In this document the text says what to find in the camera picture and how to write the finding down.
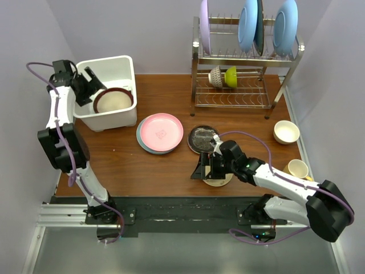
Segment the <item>red rimmed cream plate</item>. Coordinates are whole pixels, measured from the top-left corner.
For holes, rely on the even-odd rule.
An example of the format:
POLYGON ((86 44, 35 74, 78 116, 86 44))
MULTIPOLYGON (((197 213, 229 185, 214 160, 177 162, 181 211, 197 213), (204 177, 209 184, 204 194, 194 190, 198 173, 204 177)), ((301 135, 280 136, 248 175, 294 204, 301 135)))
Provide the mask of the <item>red rimmed cream plate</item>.
POLYGON ((93 109, 98 114, 123 110, 132 105, 133 96, 130 91, 120 87, 113 87, 98 93, 93 102, 93 109))

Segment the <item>pink plate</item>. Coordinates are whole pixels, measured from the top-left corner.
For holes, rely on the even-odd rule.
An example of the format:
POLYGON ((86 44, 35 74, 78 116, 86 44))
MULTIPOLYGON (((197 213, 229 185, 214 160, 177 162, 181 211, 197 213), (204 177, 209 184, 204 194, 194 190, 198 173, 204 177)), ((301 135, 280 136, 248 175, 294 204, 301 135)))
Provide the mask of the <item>pink plate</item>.
POLYGON ((184 136, 182 123, 175 116, 157 113, 145 118, 140 130, 144 144, 155 151, 175 149, 184 136))

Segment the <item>blue and cream plate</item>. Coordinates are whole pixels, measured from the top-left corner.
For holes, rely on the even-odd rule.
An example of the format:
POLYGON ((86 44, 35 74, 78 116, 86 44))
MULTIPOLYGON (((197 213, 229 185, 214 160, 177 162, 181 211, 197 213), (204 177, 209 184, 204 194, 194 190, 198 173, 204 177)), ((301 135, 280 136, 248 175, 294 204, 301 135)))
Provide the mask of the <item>blue and cream plate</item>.
POLYGON ((138 144, 146 151, 146 152, 149 152, 150 154, 154 154, 154 155, 164 155, 164 154, 167 154, 171 151, 173 151, 173 149, 171 150, 168 150, 168 151, 155 151, 155 150, 152 150, 150 149, 149 147, 147 147, 144 142, 142 141, 142 138, 141 138, 141 134, 140 134, 140 130, 141 130, 141 127, 143 125, 143 123, 145 122, 145 119, 143 119, 138 127, 137 127, 137 130, 136 130, 136 138, 137 138, 137 142, 138 144))

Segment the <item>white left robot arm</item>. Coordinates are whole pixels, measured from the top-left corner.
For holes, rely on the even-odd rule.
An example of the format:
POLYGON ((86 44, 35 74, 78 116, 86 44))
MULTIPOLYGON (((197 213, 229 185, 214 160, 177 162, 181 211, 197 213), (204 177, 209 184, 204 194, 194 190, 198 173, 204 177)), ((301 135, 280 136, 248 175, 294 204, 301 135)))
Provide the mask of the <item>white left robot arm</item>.
POLYGON ((105 224, 116 223, 120 220, 116 203, 90 166, 90 151, 73 115, 75 105, 91 102, 90 97, 103 84, 90 68, 86 70, 91 77, 88 81, 72 61, 54 61, 50 66, 54 73, 46 83, 51 110, 46 128, 37 133, 40 145, 51 165, 69 176, 69 185, 77 184, 82 190, 88 203, 87 216, 105 224))

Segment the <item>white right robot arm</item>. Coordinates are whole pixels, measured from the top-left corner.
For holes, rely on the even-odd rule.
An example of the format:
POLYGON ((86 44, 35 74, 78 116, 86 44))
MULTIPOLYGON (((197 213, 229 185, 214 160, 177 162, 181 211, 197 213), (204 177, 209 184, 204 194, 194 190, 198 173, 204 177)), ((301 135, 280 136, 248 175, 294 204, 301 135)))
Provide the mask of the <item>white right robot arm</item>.
POLYGON ((335 183, 316 183, 296 178, 273 168, 270 163, 248 157, 233 140, 210 141, 213 151, 202 152, 191 174, 193 180, 222 180, 234 175, 239 181, 267 188, 277 196, 265 194, 241 213, 260 224, 287 220, 305 225, 329 242, 337 241, 354 222, 354 210, 335 183))

